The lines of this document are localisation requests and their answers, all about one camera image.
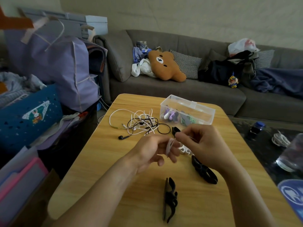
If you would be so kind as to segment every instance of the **black marble surface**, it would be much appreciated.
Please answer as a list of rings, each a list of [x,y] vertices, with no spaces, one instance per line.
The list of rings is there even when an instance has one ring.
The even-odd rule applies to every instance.
[[[278,133],[277,129],[267,127],[260,132],[255,140],[248,140],[245,138],[245,135],[250,130],[251,125],[237,122],[233,122],[233,124],[276,185],[285,179],[303,179],[303,172],[297,171],[290,173],[281,169],[275,163],[276,159],[285,149],[284,147],[276,146],[271,141],[274,134]],[[292,141],[298,133],[303,133],[288,129],[279,129],[279,131],[285,135],[289,141]]]

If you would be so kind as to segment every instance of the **sofa backrest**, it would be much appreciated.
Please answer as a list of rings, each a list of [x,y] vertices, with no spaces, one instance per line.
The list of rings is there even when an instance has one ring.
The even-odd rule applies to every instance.
[[[205,59],[210,49],[221,55],[228,56],[228,42],[218,42],[201,38],[193,38],[177,34],[145,31],[126,30],[133,46],[136,41],[146,41],[151,49],[161,46],[163,51],[175,50],[189,56]],[[267,45],[257,45],[261,50],[275,49],[271,62],[272,68],[303,69],[303,51]]]

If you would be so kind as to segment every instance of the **houndstooth pillow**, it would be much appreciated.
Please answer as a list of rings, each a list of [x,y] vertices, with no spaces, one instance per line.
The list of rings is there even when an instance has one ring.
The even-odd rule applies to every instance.
[[[174,50],[170,50],[174,55],[174,61],[180,68],[180,71],[186,75],[187,79],[198,79],[198,68],[202,59],[198,57],[191,57]]]
[[[259,57],[255,59],[256,69],[269,68],[272,58],[274,57],[275,50],[266,50],[258,52]]]

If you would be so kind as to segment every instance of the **yellow and blue toy figure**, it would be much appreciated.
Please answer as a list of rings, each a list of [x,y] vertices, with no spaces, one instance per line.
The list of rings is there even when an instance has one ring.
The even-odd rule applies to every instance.
[[[236,88],[238,83],[239,83],[238,79],[234,75],[229,77],[229,80],[228,80],[228,86],[229,87]]]

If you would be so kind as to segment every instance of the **beige wall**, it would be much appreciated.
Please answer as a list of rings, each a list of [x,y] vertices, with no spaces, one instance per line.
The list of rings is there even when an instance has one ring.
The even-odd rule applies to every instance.
[[[143,29],[303,49],[303,0],[60,0],[67,12],[108,17],[108,28]]]
[[[0,0],[4,14],[8,17],[19,16],[18,7],[38,8],[61,12],[60,0]],[[3,31],[0,30],[0,52],[5,50]]]

